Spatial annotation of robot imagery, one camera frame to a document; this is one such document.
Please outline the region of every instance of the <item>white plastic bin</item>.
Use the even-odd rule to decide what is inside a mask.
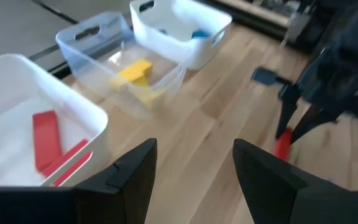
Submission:
[[[35,168],[32,115],[55,110],[62,153],[88,144],[44,177]],[[107,114],[22,55],[0,56],[0,185],[50,186],[87,152],[91,157],[60,186],[75,185],[109,159]]]
[[[192,0],[136,0],[130,8],[138,43],[192,70],[216,55],[232,21],[229,14]],[[192,37],[197,30],[208,35]]]
[[[84,86],[140,119],[149,118],[172,98],[186,73],[185,67],[139,45],[120,13],[105,12],[64,29],[56,41]],[[119,75],[142,59],[153,65],[146,76],[149,85],[127,82]],[[112,79],[124,84],[116,88]]]

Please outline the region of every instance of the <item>wooden table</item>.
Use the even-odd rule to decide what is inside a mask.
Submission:
[[[220,53],[198,72],[189,72],[179,94],[156,115],[139,121],[75,83],[65,82],[109,115],[108,146],[113,162],[147,138],[158,139],[157,176],[147,224],[253,223],[237,182],[231,147],[242,138],[267,151],[274,145],[280,112],[278,88],[256,84],[256,66],[295,79],[308,57],[243,27],[233,27]],[[299,104],[291,120],[307,109]],[[292,162],[348,189],[358,189],[358,121],[316,128],[293,146]]]

